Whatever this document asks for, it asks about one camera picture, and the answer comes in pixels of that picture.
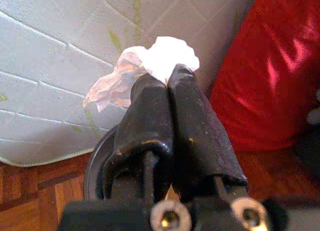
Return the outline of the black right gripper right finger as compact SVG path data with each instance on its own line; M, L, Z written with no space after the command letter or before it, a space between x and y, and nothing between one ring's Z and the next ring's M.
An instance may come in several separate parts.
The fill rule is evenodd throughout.
M227 132L185 65L175 66L168 81L174 134L173 189L181 199L248 195L248 179Z

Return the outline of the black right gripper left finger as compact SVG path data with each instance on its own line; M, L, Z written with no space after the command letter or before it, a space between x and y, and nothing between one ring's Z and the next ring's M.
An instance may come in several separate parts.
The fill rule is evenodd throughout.
M134 83L130 100L119 125L97 144L97 198L163 199L174 156L168 90L145 74Z

